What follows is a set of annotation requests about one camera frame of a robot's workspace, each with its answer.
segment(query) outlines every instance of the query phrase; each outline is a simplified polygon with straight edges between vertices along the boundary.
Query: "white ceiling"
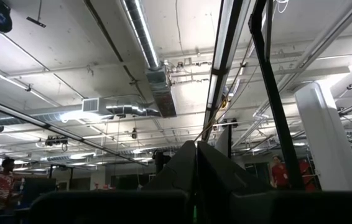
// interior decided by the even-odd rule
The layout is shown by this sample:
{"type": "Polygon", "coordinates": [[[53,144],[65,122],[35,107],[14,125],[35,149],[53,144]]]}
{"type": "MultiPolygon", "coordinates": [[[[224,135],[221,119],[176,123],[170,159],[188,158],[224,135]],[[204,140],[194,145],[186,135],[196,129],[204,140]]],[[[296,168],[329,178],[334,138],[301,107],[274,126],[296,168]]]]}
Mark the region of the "white ceiling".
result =
{"type": "MultiPolygon", "coordinates": [[[[278,54],[279,56],[272,59],[276,80],[279,81],[290,69],[297,66],[299,60],[299,56],[283,57],[283,55],[289,53],[301,55],[349,1],[291,0],[284,13],[280,14],[276,10],[272,30],[272,55],[278,54]]],[[[127,65],[131,75],[139,80],[142,96],[148,102],[153,102],[152,92],[144,74],[144,59],[119,1],[92,0],[91,2],[122,57],[123,63],[117,58],[114,49],[108,44],[82,0],[43,1],[40,21],[46,25],[46,28],[41,28],[26,20],[27,16],[37,17],[39,0],[7,0],[6,2],[12,8],[13,20],[13,30],[7,36],[51,70],[72,68],[72,70],[57,71],[56,74],[83,96],[94,98],[139,94],[134,86],[130,85],[131,80],[122,68],[123,65],[127,65]]],[[[176,10],[175,0],[142,0],[155,50],[161,59],[169,59],[174,64],[177,62],[188,63],[189,60],[192,62],[211,62],[220,0],[178,0],[177,2],[176,10]],[[197,57],[198,52],[208,54],[197,57]]],[[[254,2],[251,0],[249,13],[252,11],[254,2]]],[[[231,84],[232,77],[236,75],[237,67],[251,38],[247,24],[248,19],[245,21],[239,39],[239,50],[233,64],[235,69],[230,72],[228,84],[231,84]]],[[[352,24],[320,57],[345,54],[352,54],[352,24]]],[[[225,116],[225,118],[237,118],[238,121],[244,123],[240,124],[234,132],[233,138],[235,139],[239,138],[244,129],[250,126],[253,122],[252,115],[255,109],[267,99],[255,55],[253,53],[248,58],[247,67],[239,76],[239,89],[244,89],[244,91],[225,116]]],[[[172,74],[172,81],[175,82],[172,91],[177,105],[177,118],[141,117],[135,120],[135,118],[127,116],[120,122],[116,118],[109,121],[108,125],[105,122],[94,125],[102,132],[109,133],[116,139],[119,138],[119,141],[125,142],[127,147],[122,147],[109,138],[91,140],[98,143],[103,140],[104,143],[106,139],[105,143],[109,148],[126,150],[157,145],[179,145],[186,140],[195,139],[203,125],[210,66],[186,65],[185,70],[187,72],[172,74]],[[140,144],[127,133],[135,127],[137,131],[142,132],[139,134],[140,144]]],[[[291,129],[294,131],[302,129],[293,96],[293,92],[302,85],[302,82],[337,78],[346,70],[349,70],[350,74],[331,88],[336,97],[345,90],[347,85],[352,83],[352,56],[314,61],[289,87],[288,91],[282,93],[283,102],[286,103],[284,106],[286,116],[290,123],[294,122],[291,129]]],[[[12,80],[16,82],[31,85],[32,89],[41,93],[57,106],[81,103],[81,98],[73,90],[60,83],[51,74],[40,73],[42,71],[43,68],[38,63],[0,35],[1,74],[10,75],[12,80]]],[[[39,97],[1,79],[0,102],[23,111],[53,107],[39,97]]],[[[342,99],[338,99],[336,103],[342,107],[352,105],[352,90],[342,99]]],[[[272,118],[271,110],[267,110],[266,114],[272,118]]],[[[344,121],[344,124],[346,128],[352,127],[349,122],[344,121]]],[[[69,121],[65,124],[59,122],[56,125],[81,136],[99,134],[76,121],[69,121]]],[[[272,121],[262,124],[260,128],[265,134],[276,133],[272,121]]],[[[45,139],[51,134],[29,124],[5,127],[5,132],[23,130],[24,133],[10,134],[10,136],[1,134],[0,144],[37,141],[40,138],[45,139]]],[[[213,136],[216,137],[219,133],[213,132],[213,136]]],[[[262,138],[263,136],[257,131],[251,135],[252,141],[258,141],[262,138]]],[[[80,145],[70,150],[82,151],[85,149],[93,150],[80,145]]],[[[36,157],[62,154],[61,149],[37,151],[39,148],[35,144],[0,148],[0,152],[18,150],[22,150],[23,153],[12,155],[24,156],[24,151],[28,150],[33,151],[32,154],[36,157]]]]}

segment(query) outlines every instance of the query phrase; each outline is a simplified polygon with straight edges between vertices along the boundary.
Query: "cable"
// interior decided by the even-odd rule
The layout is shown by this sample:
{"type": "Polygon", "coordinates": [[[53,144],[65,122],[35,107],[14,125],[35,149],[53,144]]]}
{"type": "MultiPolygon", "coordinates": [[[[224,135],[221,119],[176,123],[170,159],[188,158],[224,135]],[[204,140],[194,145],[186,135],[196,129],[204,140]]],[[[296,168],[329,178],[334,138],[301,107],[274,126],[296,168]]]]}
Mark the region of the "cable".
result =
{"type": "MultiPolygon", "coordinates": [[[[117,145],[116,145],[116,152],[118,152],[118,139],[119,139],[119,125],[120,125],[120,122],[121,122],[121,118],[118,119],[118,135],[116,137],[116,140],[117,140],[117,145]]],[[[116,171],[116,159],[118,158],[118,156],[115,157],[115,161],[114,161],[114,174],[113,176],[115,176],[115,171],[116,171]]]]}
{"type": "Polygon", "coordinates": [[[285,12],[285,10],[286,10],[287,7],[288,7],[289,0],[273,0],[273,1],[277,1],[277,10],[278,10],[278,12],[279,12],[280,14],[282,14],[283,12],[285,12]],[[283,10],[280,10],[280,5],[281,5],[281,4],[285,4],[283,10]]]}
{"type": "Polygon", "coordinates": [[[176,9],[176,25],[177,25],[177,31],[178,31],[178,42],[180,44],[180,50],[182,50],[182,54],[184,55],[183,46],[182,46],[182,37],[180,35],[180,26],[178,25],[177,0],[175,0],[175,9],[176,9]]]}
{"type": "MultiPolygon", "coordinates": [[[[134,128],[137,129],[136,117],[134,116],[133,119],[134,119],[134,128]]],[[[138,148],[140,149],[139,133],[136,134],[136,137],[137,137],[137,146],[138,146],[138,148]]],[[[138,183],[138,186],[140,186],[139,166],[136,166],[136,174],[137,174],[137,183],[138,183]]]]}

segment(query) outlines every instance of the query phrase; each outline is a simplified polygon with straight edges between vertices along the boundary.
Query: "silver duct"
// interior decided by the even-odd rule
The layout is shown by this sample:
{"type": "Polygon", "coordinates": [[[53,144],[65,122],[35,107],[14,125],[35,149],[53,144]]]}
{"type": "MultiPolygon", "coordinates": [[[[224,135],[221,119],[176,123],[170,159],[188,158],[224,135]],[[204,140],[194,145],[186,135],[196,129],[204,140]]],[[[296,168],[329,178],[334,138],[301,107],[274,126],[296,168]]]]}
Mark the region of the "silver duct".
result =
{"type": "Polygon", "coordinates": [[[157,70],[160,67],[160,62],[152,45],[151,35],[140,0],[122,0],[122,6],[133,28],[134,35],[139,41],[139,46],[149,70],[157,70]]]}
{"type": "MultiPolygon", "coordinates": [[[[114,118],[117,114],[132,114],[136,116],[160,116],[160,113],[154,109],[145,108],[137,103],[128,105],[112,105],[107,104],[108,114],[112,116],[109,119],[114,118]]],[[[81,111],[81,105],[72,106],[61,106],[57,108],[41,109],[41,110],[29,110],[23,111],[23,113],[31,115],[32,117],[48,122],[59,122],[62,121],[62,115],[72,111],[81,111]]],[[[0,113],[0,126],[9,126],[15,124],[26,124],[26,121],[21,119],[13,118],[5,114],[0,113]]]]}
{"type": "Polygon", "coordinates": [[[134,35],[144,55],[148,71],[146,76],[152,96],[163,118],[177,116],[176,105],[171,91],[171,82],[165,67],[154,50],[151,35],[140,0],[121,0],[122,7],[133,29],[134,35]]]}

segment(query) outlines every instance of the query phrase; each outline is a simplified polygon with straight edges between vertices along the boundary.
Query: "black pole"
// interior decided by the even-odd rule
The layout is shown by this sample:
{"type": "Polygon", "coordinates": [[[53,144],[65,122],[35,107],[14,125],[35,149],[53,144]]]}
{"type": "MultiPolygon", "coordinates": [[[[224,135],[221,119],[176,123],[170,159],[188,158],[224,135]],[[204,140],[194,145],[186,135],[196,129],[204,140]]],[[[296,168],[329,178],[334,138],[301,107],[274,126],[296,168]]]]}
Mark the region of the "black pole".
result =
{"type": "MultiPolygon", "coordinates": [[[[281,98],[277,88],[277,82],[274,78],[274,73],[271,67],[270,60],[266,58],[265,46],[270,46],[270,40],[264,43],[262,35],[262,13],[266,0],[257,0],[251,18],[249,20],[249,29],[252,34],[252,39],[255,43],[257,57],[262,70],[264,84],[266,86],[267,95],[269,97],[270,106],[272,109],[274,122],[276,123],[277,133],[280,139],[282,154],[284,155],[285,165],[289,175],[289,183],[293,189],[304,189],[302,175],[300,174],[299,162],[294,149],[294,144],[290,136],[290,131],[282,107],[281,98]]],[[[271,22],[267,23],[266,32],[271,33],[271,22]]]]}
{"type": "Polygon", "coordinates": [[[155,173],[158,175],[159,172],[164,168],[164,153],[156,152],[155,154],[155,173]]]}
{"type": "Polygon", "coordinates": [[[68,189],[71,189],[72,188],[72,178],[74,176],[74,168],[71,167],[71,175],[70,175],[70,183],[69,183],[69,188],[68,189]]]}
{"type": "Polygon", "coordinates": [[[50,165],[50,170],[49,170],[49,179],[52,178],[52,174],[53,174],[53,165],[50,165]]]}

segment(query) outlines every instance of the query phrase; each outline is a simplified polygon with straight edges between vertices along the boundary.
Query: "air vent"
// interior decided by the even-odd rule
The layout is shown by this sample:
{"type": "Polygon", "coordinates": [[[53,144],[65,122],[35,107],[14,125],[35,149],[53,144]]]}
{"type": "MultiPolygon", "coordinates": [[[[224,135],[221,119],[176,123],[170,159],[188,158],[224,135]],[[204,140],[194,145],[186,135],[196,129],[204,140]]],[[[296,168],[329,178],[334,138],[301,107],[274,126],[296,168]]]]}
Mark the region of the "air vent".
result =
{"type": "Polygon", "coordinates": [[[97,114],[108,114],[106,103],[102,98],[82,100],[82,111],[97,114]]]}

